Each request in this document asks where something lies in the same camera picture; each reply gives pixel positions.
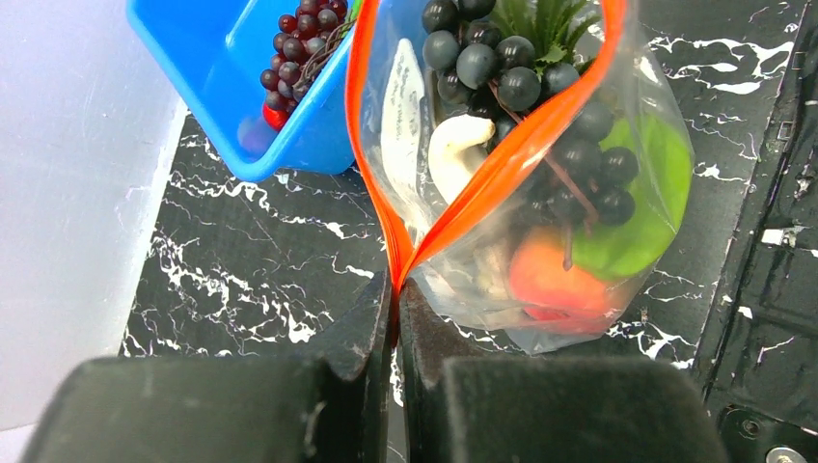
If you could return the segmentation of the toy pineapple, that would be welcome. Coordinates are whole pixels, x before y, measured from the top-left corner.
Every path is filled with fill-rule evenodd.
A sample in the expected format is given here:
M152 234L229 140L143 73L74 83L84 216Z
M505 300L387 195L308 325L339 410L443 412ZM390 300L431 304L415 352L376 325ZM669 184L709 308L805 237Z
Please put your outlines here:
M505 36L520 36L534 46L534 70L559 63L576 66L576 46L602 16L590 1L497 1L489 15Z

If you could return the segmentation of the toy peach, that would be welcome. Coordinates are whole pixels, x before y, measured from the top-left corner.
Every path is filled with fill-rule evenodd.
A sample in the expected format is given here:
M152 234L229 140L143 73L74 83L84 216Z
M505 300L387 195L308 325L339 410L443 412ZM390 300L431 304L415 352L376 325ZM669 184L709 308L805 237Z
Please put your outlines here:
M534 227L513 253L506 285L533 320L562 332L603 330L618 312L609 284L574 265L563 268L564 247L546 227Z

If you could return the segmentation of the clear zip top bag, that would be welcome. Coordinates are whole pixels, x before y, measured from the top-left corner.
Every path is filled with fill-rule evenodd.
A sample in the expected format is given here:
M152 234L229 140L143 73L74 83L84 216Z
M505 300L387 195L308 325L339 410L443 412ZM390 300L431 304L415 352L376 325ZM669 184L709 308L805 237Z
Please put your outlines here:
M522 350L553 351L606 335L626 312L656 263L633 278L609 281L618 312L603 330L562 332L533 320L506 285L514 251L534 227L556 233L564 247L563 268L573 264L575 229L532 225L517 218L511 196L541 164L566 116L553 109L512 131L495 157L484 161L461 194L446 204L426 169L435 128L431 74L423 62L421 12L429 1L365 1L352 36L345 90L348 131L356 161L381 222L395 290L414 282L428 294L435 313L460 326L503 331ZM678 105L641 30L642 4L630 3L626 36L595 94L613 110L613 125L652 112L681 119ZM602 151L610 166L640 172L637 155L624 147Z

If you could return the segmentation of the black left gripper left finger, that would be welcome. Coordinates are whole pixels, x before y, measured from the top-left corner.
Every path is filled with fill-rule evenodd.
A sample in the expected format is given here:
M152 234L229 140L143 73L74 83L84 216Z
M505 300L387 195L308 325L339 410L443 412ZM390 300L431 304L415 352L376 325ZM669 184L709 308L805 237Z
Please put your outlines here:
M25 462L382 462L392 295L377 273L336 322L274 354L97 358L44 411Z

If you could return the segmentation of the white toy mushroom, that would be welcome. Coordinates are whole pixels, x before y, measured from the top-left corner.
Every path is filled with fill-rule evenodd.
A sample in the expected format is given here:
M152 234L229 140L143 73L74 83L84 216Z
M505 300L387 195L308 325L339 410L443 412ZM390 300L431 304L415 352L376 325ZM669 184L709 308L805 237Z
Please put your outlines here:
M439 194L451 204L488 156L486 144L495 134L490 119L467 114L449 117L431 134L427 164Z

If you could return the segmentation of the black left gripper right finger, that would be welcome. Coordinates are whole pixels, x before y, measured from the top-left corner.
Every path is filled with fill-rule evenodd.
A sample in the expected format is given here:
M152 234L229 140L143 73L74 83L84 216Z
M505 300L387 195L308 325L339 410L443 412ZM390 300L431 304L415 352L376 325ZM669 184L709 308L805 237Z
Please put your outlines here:
M526 357L458 335L408 282L399 296L411 462L724 462L682 371L630 356Z

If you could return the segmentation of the green toy starfruit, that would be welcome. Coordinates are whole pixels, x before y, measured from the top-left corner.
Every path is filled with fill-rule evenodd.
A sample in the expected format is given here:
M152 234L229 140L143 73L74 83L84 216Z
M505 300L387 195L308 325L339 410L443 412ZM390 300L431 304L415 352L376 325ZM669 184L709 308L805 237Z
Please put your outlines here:
M692 181L693 150L681 119L666 121L642 113L635 121L621 118L603 140L604 149L624 147L640 162L627 187L635 213L624 225L596 224L592 233L573 239L573 264L600 280L641 275L654 266L680 228Z

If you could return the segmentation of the black grape bunch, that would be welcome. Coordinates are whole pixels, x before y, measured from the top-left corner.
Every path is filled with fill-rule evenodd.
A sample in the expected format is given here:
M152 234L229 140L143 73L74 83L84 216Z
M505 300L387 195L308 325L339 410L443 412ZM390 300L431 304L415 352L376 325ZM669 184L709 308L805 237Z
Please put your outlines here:
M486 161L522 122L558 111L566 122L556 129L541 164L511 196L517 218L568 229L628 221L634 200L626 186L635 171L617 173L602 151L614 112L595 91L625 39L630 3L600 2L594 13L602 19L576 46L580 63L550 65L539 73L532 43L505 36L489 18L496 2L429 1L422 9L435 128L463 114L492 120L495 134L486 144Z

